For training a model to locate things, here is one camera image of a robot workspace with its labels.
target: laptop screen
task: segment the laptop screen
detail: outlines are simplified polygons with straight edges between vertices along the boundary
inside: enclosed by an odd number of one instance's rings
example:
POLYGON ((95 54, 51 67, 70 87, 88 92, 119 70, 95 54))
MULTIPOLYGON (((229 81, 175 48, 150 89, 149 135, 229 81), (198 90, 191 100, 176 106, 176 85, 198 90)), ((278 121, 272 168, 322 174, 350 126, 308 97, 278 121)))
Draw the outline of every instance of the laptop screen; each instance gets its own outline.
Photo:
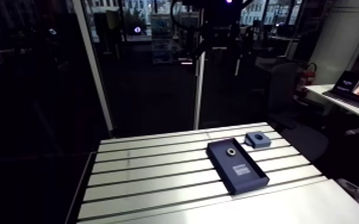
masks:
POLYGON ((333 90, 359 97, 359 74, 345 71, 337 81, 333 90))

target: sticker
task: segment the sticker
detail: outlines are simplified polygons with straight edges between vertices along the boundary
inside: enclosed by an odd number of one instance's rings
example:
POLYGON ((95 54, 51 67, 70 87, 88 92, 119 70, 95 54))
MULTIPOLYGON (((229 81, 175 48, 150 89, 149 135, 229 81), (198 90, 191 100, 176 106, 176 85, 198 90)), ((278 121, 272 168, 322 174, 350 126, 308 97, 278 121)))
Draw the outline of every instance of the sticker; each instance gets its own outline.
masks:
POLYGON ((247 168, 247 166, 245 164, 233 166, 233 169, 238 176, 250 173, 249 168, 247 168))

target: dark blue block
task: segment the dark blue block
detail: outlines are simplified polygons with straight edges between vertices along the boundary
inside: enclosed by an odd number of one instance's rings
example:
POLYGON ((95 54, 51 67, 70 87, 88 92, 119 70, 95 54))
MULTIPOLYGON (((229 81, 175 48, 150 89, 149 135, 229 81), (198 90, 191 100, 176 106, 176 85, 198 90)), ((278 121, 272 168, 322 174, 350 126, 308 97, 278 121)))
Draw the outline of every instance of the dark blue block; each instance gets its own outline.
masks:
POLYGON ((206 152, 230 194, 268 184, 267 175, 234 138, 209 143, 206 152))
POLYGON ((263 132, 249 132, 245 136, 245 144, 253 148, 264 148, 270 146, 271 140, 263 132))

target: laptop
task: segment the laptop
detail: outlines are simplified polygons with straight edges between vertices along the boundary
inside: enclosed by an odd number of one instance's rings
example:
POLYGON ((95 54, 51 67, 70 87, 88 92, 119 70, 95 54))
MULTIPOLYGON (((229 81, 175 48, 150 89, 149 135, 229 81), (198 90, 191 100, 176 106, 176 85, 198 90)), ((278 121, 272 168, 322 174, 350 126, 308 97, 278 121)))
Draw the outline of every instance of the laptop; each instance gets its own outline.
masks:
POLYGON ((333 89, 324 92, 323 95, 359 107, 359 74, 345 71, 333 89))

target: metal frame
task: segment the metal frame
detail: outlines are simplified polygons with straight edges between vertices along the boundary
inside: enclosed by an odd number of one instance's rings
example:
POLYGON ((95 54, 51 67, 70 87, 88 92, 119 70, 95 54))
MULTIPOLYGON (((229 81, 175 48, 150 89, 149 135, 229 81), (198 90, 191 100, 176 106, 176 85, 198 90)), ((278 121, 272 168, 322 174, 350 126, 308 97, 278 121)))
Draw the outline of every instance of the metal frame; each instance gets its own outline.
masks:
POLYGON ((104 88, 100 77, 100 72, 98 64, 96 62, 95 52, 89 36, 88 23, 86 22, 85 10, 83 10, 83 5, 81 0, 73 0, 74 10, 78 18, 79 27, 81 29, 81 34, 83 38, 83 43, 85 44, 86 54, 88 56, 89 64, 91 66, 93 80, 95 82, 97 95, 99 97, 101 109, 103 112, 104 120, 106 121, 107 129, 109 130, 109 135, 113 128, 112 118, 110 116, 109 106, 106 101, 106 96, 104 94, 104 88))
MULTIPOLYGON (((204 10, 200 12, 200 18, 199 23, 203 24, 203 14, 204 10)), ((201 43, 203 40, 202 37, 200 37, 199 43, 201 43)), ((195 109, 193 114, 193 130, 199 129, 199 121, 200 121, 200 105, 202 103, 202 89, 203 89, 203 74, 205 72, 205 57, 206 52, 203 52, 200 56, 199 60, 197 61, 196 65, 196 94, 195 94, 195 109)))

